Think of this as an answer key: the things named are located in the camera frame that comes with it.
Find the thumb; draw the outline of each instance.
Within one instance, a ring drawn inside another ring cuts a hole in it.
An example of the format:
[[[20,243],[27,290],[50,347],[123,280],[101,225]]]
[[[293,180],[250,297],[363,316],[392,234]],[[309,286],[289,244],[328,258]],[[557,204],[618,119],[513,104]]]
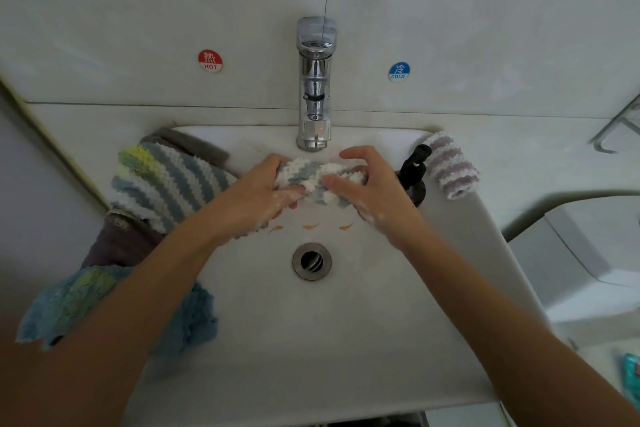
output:
[[[338,177],[335,174],[323,176],[322,182],[328,190],[346,198],[351,203],[360,203],[362,201],[364,186],[361,184]]]
[[[298,201],[306,192],[307,189],[300,184],[284,187],[273,191],[274,202],[277,203],[278,209],[283,209]]]

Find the faucet spout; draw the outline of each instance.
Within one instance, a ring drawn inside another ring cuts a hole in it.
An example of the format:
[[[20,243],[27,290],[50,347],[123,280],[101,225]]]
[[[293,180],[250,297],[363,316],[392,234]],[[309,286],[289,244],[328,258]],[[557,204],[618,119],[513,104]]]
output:
[[[300,53],[298,147],[317,152],[331,140],[330,76],[335,51],[335,22],[324,17],[298,21],[296,47]]]

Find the sink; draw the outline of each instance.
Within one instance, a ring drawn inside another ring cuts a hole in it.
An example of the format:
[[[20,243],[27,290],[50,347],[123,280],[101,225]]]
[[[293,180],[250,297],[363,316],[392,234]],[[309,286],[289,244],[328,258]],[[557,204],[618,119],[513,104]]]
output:
[[[243,174],[275,152],[340,161],[370,144],[399,169],[427,132],[333,127],[309,154],[295,126],[190,126],[178,130],[228,151]],[[545,321],[540,303],[476,194],[447,201],[426,180],[420,211],[491,284]],[[322,245],[332,267],[300,278],[292,257]],[[318,424],[495,400],[473,352],[428,289],[352,206],[302,201],[267,229],[220,247],[200,274],[215,296],[218,337],[177,359],[147,365],[124,425]]]

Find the wall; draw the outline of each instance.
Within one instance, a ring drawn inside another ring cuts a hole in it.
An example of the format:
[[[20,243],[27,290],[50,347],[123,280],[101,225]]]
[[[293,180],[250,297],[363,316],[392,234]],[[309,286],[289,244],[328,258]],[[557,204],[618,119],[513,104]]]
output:
[[[0,93],[0,328],[80,267],[104,212]]]
[[[104,190],[105,161],[157,125],[295,123],[295,22],[325,6],[334,124],[452,131],[510,234],[640,192],[633,135],[618,156],[588,145],[640,91],[640,0],[0,0],[0,73]],[[391,83],[399,60],[412,74]]]

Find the toilet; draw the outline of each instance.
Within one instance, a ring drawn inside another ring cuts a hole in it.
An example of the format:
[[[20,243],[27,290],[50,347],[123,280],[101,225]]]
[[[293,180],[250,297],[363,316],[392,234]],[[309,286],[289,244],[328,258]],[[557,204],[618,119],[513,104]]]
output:
[[[640,196],[562,204],[509,246],[554,323],[640,307]]]

